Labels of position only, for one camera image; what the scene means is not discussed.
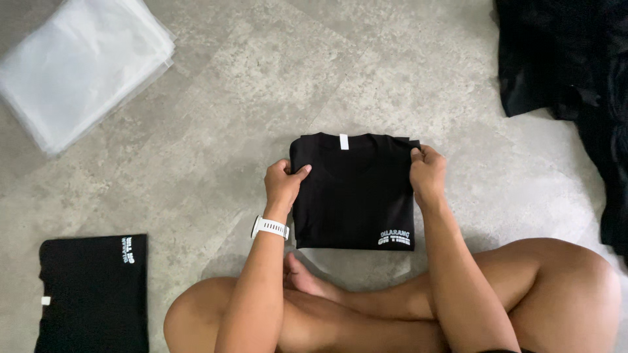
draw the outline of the person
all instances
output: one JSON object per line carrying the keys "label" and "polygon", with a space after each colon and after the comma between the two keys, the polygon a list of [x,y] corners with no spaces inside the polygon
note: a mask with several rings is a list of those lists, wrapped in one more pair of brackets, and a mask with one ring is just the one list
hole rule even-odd
{"label": "person", "polygon": [[[591,250],[525,239],[471,255],[445,200],[444,157],[413,149],[410,182],[425,224],[427,273],[384,290],[351,292],[314,277],[284,239],[255,238],[239,278],[210,278],[173,303],[171,353],[601,353],[614,347],[620,286]],[[311,166],[289,161],[264,179],[263,217],[286,223]]]}

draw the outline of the clear plastic bag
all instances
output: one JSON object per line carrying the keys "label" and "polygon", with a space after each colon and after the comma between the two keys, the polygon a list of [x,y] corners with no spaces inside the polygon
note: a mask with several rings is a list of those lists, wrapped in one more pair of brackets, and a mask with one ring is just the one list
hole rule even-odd
{"label": "clear plastic bag", "polygon": [[0,62],[0,93],[55,155],[161,75],[173,40],[141,0],[69,0]]}

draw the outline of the foot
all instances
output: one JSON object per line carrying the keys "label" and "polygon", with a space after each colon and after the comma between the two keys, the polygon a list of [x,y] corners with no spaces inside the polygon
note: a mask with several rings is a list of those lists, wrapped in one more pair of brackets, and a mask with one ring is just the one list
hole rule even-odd
{"label": "foot", "polygon": [[284,287],[304,293],[320,296],[341,304],[342,290],[311,274],[293,253],[286,254],[283,261]]}

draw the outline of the folded black t-shirt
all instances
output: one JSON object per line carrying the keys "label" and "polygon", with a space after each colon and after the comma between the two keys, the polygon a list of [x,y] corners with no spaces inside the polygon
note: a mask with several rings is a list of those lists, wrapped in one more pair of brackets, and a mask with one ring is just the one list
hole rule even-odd
{"label": "folded black t-shirt", "polygon": [[414,250],[410,150],[418,141],[388,135],[324,133],[292,142],[292,172],[312,170],[293,205],[296,247]]}
{"label": "folded black t-shirt", "polygon": [[145,234],[48,240],[40,262],[36,353],[148,352]]}

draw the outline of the smartwatch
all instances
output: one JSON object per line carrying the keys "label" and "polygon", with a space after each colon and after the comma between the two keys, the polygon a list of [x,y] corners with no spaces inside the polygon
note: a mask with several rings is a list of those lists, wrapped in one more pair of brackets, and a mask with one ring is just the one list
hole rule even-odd
{"label": "smartwatch", "polygon": [[279,222],[264,219],[262,218],[262,216],[259,215],[257,218],[255,218],[255,224],[253,225],[253,230],[251,231],[251,239],[255,239],[255,237],[257,236],[257,232],[259,231],[277,234],[278,236],[282,236],[283,239],[288,240],[288,233],[290,232],[290,228]]}

